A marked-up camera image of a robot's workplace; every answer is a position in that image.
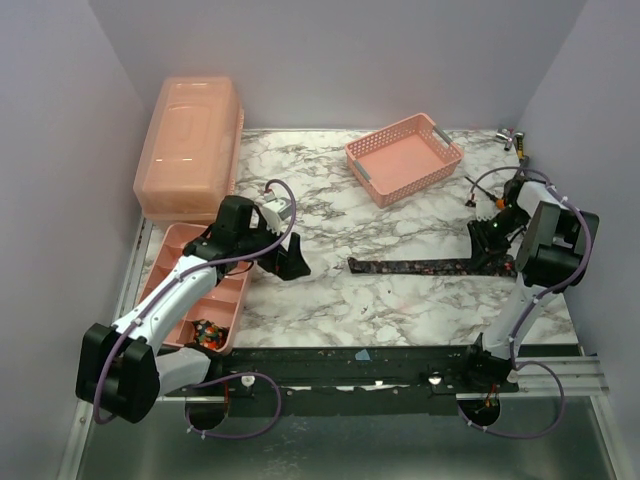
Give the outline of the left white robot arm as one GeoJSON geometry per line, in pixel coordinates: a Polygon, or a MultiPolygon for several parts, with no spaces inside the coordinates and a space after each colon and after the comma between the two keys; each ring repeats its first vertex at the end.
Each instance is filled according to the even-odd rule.
{"type": "Polygon", "coordinates": [[[222,372],[204,347],[191,344],[162,354],[161,346],[188,311],[241,262],[284,281],[309,275],[293,230],[296,216],[293,196],[268,192],[262,204],[226,196],[214,222],[186,243],[150,294],[111,325],[96,323],[86,331],[75,394],[92,404],[96,423],[106,423],[102,411],[137,423],[162,395],[183,387],[209,395],[220,387],[222,372]]]}

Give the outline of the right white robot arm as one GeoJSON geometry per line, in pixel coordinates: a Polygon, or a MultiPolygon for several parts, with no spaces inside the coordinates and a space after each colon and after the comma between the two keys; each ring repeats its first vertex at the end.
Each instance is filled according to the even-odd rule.
{"type": "Polygon", "coordinates": [[[460,379],[480,392],[501,384],[544,308],[584,277],[599,228],[597,214],[572,208],[552,185],[522,175],[505,184],[504,208],[490,220],[468,224],[472,263],[486,267],[510,246],[507,236],[525,229],[512,270],[515,287],[497,319],[468,347],[460,379]]]}

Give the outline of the dark floral necktie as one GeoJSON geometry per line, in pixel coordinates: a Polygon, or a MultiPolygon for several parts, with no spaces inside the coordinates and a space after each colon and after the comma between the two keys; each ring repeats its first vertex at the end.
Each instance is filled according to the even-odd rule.
{"type": "Polygon", "coordinates": [[[347,259],[352,274],[420,275],[420,276],[478,276],[515,278],[514,259],[505,254],[489,260],[472,258],[428,260],[358,260],[347,259]]]}

